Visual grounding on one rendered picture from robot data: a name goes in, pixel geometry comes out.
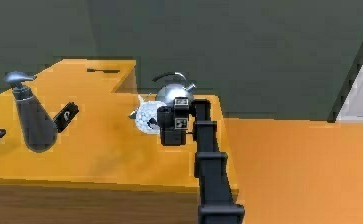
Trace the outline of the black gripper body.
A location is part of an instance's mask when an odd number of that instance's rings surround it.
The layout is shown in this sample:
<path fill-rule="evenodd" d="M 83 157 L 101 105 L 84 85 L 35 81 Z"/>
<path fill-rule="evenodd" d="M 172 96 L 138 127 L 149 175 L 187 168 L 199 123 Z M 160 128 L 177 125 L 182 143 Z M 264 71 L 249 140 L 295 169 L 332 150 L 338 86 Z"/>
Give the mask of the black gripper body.
<path fill-rule="evenodd" d="M 157 122 L 160 127 L 163 146 L 186 144 L 187 114 L 173 107 L 162 106 L 157 109 Z"/>

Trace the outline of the blue and white teapot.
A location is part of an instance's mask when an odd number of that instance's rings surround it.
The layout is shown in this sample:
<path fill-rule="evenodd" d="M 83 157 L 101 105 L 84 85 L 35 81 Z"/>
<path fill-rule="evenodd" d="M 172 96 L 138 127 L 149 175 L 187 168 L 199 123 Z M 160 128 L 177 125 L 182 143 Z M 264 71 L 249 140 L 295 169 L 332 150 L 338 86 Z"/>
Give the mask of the blue and white teapot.
<path fill-rule="evenodd" d="M 156 135 L 160 133 L 160 127 L 158 129 L 151 129 L 147 122 L 150 118 L 157 120 L 157 109 L 165 106 L 162 101 L 146 101 L 141 95 L 138 96 L 139 106 L 129 115 L 135 121 L 136 128 L 150 135 Z"/>

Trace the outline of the silver kettle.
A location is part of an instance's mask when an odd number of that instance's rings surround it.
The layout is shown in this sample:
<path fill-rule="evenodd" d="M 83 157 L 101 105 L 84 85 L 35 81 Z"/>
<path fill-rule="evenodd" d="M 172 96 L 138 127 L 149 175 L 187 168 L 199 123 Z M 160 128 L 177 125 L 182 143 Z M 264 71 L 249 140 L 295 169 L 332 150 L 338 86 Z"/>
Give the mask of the silver kettle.
<path fill-rule="evenodd" d="M 152 79 L 153 82 L 165 78 L 167 76 L 178 76 L 183 79 L 184 83 L 169 83 L 164 85 L 156 94 L 155 100 L 162 101 L 168 106 L 174 104 L 176 97 L 186 97 L 189 101 L 194 100 L 192 91 L 196 88 L 194 83 L 188 83 L 187 78 L 181 72 L 166 72 L 161 75 L 157 75 Z"/>

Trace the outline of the orange wooden counter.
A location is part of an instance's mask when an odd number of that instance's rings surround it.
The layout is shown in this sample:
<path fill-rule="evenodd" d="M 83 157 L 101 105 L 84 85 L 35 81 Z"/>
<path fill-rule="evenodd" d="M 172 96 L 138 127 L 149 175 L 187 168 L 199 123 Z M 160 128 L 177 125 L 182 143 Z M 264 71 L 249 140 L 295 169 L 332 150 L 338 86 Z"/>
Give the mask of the orange wooden counter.
<path fill-rule="evenodd" d="M 115 188 L 132 192 L 196 192 L 196 142 L 163 146 L 157 135 L 141 133 L 130 111 L 138 104 L 133 60 L 65 59 L 38 73 L 29 83 L 48 113 L 67 101 L 79 113 L 44 153 L 28 150 L 23 141 L 13 95 L 0 94 L 0 183 L 74 188 Z M 213 95 L 198 96 L 211 103 L 217 122 L 220 152 L 229 154 L 221 107 Z M 226 165 L 231 192 L 236 189 L 234 168 Z"/>

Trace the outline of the black remote control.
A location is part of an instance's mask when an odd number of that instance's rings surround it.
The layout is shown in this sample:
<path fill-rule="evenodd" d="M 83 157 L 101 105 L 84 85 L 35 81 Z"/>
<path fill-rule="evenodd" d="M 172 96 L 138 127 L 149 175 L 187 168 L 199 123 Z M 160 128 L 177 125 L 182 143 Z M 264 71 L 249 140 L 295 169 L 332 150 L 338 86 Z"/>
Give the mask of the black remote control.
<path fill-rule="evenodd" d="M 74 102 L 67 103 L 64 108 L 53 118 L 57 131 L 61 133 L 64 131 L 70 122 L 79 113 L 79 107 Z"/>

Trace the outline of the grey soap dispenser bottle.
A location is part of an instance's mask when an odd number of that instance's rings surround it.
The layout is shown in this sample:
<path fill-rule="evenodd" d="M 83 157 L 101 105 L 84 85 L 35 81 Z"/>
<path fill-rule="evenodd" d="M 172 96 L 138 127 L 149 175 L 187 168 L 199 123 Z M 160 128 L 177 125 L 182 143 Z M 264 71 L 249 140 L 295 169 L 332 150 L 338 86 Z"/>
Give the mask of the grey soap dispenser bottle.
<path fill-rule="evenodd" d="M 36 153 L 43 153 L 55 144 L 57 128 L 32 89 L 24 85 L 24 82 L 35 79 L 36 76 L 13 71 L 5 76 L 4 81 L 12 88 L 27 148 Z"/>

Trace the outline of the white door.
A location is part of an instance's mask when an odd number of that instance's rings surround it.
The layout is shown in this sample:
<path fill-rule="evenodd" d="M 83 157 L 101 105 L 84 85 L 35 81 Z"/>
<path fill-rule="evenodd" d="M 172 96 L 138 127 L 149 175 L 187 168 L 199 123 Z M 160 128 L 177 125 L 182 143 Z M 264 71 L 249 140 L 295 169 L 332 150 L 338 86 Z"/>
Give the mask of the white door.
<path fill-rule="evenodd" d="M 357 64 L 357 75 L 336 117 L 337 122 L 363 123 L 363 61 Z"/>

